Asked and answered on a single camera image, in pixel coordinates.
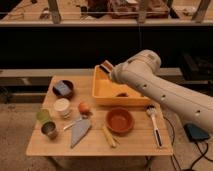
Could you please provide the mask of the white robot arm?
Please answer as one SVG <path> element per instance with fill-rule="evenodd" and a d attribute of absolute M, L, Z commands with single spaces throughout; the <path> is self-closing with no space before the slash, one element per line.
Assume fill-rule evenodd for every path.
<path fill-rule="evenodd" d="M 113 67 L 110 79 L 165 105 L 213 134 L 213 97 L 179 86 L 155 75 L 161 59 L 152 50 L 142 50 Z"/>

